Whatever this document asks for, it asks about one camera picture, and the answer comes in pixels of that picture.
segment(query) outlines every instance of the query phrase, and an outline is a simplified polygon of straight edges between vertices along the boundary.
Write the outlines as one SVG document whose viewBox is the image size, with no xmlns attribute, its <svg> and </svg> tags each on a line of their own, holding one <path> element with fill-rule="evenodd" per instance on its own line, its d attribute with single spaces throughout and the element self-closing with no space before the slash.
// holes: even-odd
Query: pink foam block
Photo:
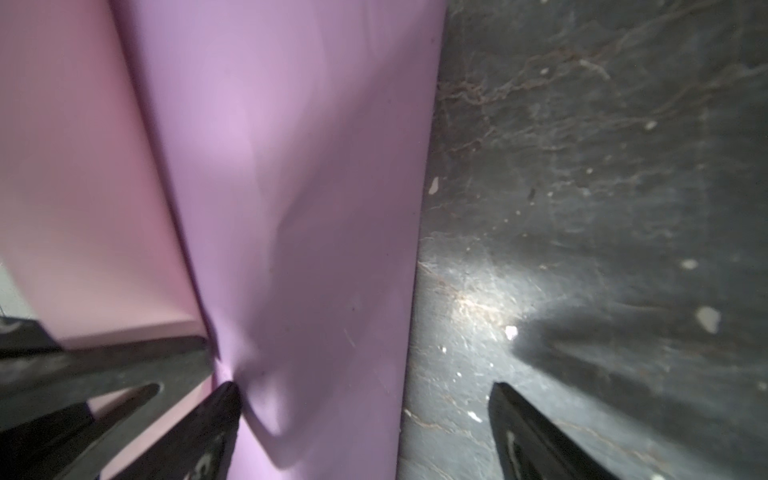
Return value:
<svg viewBox="0 0 768 480">
<path fill-rule="evenodd" d="M 122 0 L 234 479 L 395 477 L 442 0 Z"/>
<path fill-rule="evenodd" d="M 204 334 L 109 5 L 0 2 L 0 65 L 0 257 L 46 329 L 66 347 Z"/>
</svg>

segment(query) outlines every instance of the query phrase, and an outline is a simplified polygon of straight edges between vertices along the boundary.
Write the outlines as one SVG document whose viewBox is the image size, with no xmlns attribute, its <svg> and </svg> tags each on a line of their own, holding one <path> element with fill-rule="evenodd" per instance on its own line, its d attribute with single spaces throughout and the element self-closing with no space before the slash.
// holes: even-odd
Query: dark gray floor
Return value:
<svg viewBox="0 0 768 480">
<path fill-rule="evenodd" d="M 501 478 L 498 380 L 620 478 L 768 478 L 768 3 L 456 1 L 444 43 L 400 480 Z"/>
</svg>

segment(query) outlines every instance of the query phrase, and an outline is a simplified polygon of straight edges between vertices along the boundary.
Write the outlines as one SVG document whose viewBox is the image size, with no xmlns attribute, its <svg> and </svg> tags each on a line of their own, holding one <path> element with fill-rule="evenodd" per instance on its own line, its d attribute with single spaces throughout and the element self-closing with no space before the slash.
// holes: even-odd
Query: black metal bracket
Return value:
<svg viewBox="0 0 768 480">
<path fill-rule="evenodd" d="M 488 401 L 505 480 L 617 480 L 506 383 Z"/>
<path fill-rule="evenodd" d="M 12 471 L 22 479 L 97 478 L 123 447 L 200 385 L 211 371 L 205 340 L 199 337 L 69 352 L 51 350 L 43 343 L 39 353 L 15 349 L 0 355 L 0 435 L 28 431 L 31 425 L 37 429 L 66 427 L 63 433 L 47 432 L 59 437 L 48 448 L 37 449 L 32 455 L 16 455 L 18 464 Z M 95 421 L 81 418 L 75 426 L 62 421 L 36 422 L 56 418 L 69 409 L 82 409 L 89 399 L 124 389 L 134 390 Z M 224 384 L 118 478 L 182 480 L 187 474 L 191 478 L 223 478 L 239 417 L 237 387 Z M 36 432 L 35 436 L 45 433 Z"/>
</svg>

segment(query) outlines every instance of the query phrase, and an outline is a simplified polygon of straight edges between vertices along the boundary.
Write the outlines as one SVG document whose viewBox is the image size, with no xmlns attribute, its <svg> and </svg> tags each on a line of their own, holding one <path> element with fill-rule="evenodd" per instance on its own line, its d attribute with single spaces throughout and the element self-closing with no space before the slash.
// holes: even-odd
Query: white speck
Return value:
<svg viewBox="0 0 768 480">
<path fill-rule="evenodd" d="M 432 186 L 429 188 L 429 192 L 427 192 L 430 195 L 434 195 L 437 193 L 437 189 L 440 188 L 440 179 L 438 177 L 435 177 L 434 180 L 432 180 Z"/>
<path fill-rule="evenodd" d="M 593 71 L 596 74 L 600 75 L 605 80 L 610 80 L 611 76 L 608 74 L 608 72 L 605 70 L 605 68 L 602 68 L 600 65 L 594 64 L 591 61 L 584 60 L 583 58 L 578 61 L 578 64 L 582 67 L 586 68 L 589 71 Z"/>
<path fill-rule="evenodd" d="M 507 336 L 507 340 L 514 339 L 518 335 L 518 327 L 514 325 L 507 325 L 504 328 L 504 334 Z"/>
<path fill-rule="evenodd" d="M 692 258 L 687 258 L 682 262 L 680 262 L 680 268 L 683 268 L 685 270 L 693 270 L 697 266 L 699 266 L 699 263 Z"/>
<path fill-rule="evenodd" d="M 352 346 L 352 348 L 356 349 L 357 345 L 355 345 L 355 343 L 352 341 L 352 337 L 349 336 L 349 332 L 347 332 L 346 329 L 344 329 L 344 335 L 346 335 L 346 339 L 349 340 L 349 344 Z"/>
<path fill-rule="evenodd" d="M 717 333 L 720 328 L 720 312 L 711 306 L 702 306 L 696 310 L 696 320 L 709 333 Z"/>
</svg>

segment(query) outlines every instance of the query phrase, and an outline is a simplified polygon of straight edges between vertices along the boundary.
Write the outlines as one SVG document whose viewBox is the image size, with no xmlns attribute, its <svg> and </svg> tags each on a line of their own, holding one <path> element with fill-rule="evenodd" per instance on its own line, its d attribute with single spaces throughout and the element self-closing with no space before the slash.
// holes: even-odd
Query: purple foam sheet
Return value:
<svg viewBox="0 0 768 480">
<path fill-rule="evenodd" d="M 230 478 L 394 478 L 443 1 L 113 6 L 247 403 Z"/>
</svg>

